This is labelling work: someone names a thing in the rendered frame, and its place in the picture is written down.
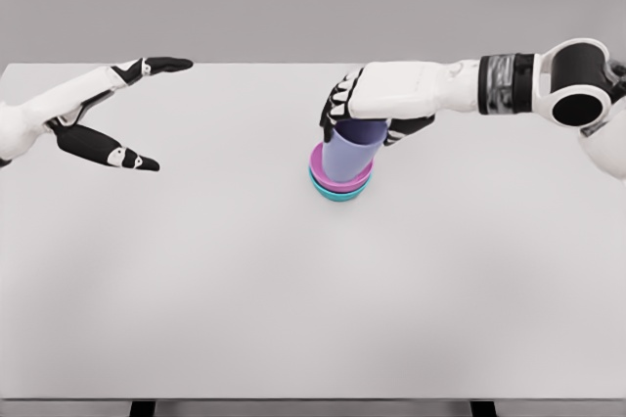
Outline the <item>pink plastic bowl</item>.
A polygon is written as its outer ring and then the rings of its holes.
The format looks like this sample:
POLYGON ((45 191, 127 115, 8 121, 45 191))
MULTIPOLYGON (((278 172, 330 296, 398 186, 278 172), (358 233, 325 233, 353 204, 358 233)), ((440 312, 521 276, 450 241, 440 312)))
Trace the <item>pink plastic bowl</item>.
MULTIPOLYGON (((364 167, 361 171, 363 171, 363 170, 364 170, 364 169, 365 169, 368 165, 370 165, 370 164, 371 164, 371 165, 373 166, 373 168, 374 168, 374 161, 373 161, 373 160, 370 160, 370 161, 366 164, 366 166, 365 166, 365 167, 364 167)), ((325 175, 326 175, 329 179, 331 179, 331 178, 330 178, 330 176, 329 176, 329 175, 328 175, 328 174, 324 171, 324 168, 323 168, 323 143, 322 143, 322 142, 318 143, 318 144, 314 147, 314 149, 312 150, 311 155, 310 155, 310 157, 309 157, 309 162, 308 162, 308 167, 309 167, 309 166, 313 166, 313 167, 315 168, 315 170, 316 170, 316 171, 322 170, 322 171, 325 173, 325 175)), ((355 178, 355 177, 356 177, 356 176, 357 176, 360 172, 358 172, 358 173, 357 173, 355 176, 353 176, 351 179, 354 179, 354 178, 355 178)))

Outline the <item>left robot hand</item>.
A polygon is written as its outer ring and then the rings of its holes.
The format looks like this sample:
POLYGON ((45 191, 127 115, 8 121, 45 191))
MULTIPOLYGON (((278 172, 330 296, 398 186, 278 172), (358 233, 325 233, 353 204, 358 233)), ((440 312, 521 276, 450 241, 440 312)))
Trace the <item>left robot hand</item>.
POLYGON ((145 76, 188 70, 193 65, 185 58, 149 57, 101 66, 31 99, 26 113, 34 122, 51 128, 58 147, 73 156, 104 166, 157 172, 157 161, 79 121, 92 107, 145 76))

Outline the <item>teal plastic bowl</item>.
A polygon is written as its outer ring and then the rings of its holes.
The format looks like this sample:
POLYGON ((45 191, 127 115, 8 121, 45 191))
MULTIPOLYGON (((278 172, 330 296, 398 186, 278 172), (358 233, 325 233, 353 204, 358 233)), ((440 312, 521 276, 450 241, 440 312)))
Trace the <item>teal plastic bowl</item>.
POLYGON ((322 170, 308 167, 308 175, 315 190, 332 202, 348 202, 356 199, 368 186, 372 177, 373 166, 368 165, 354 179, 338 183, 329 179, 322 170))

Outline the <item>lavender plastic cup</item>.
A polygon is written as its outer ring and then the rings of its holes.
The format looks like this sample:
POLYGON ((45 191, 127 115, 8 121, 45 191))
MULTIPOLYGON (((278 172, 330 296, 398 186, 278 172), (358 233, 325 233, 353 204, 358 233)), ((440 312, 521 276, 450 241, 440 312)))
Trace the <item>lavender plastic cup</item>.
POLYGON ((323 144, 323 168, 331 179, 344 182, 372 160, 387 135, 382 119, 348 119, 333 129, 332 138, 323 144))

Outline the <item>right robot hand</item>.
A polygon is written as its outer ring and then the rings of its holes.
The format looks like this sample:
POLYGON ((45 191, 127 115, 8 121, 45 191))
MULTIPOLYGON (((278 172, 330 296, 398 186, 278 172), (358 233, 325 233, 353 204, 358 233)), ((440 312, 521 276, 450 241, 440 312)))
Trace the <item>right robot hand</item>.
POLYGON ((319 125, 331 142, 341 122, 351 119, 387 124, 385 147, 434 122, 440 99, 437 87, 449 65, 436 62, 371 62, 349 72, 330 91, 319 125))

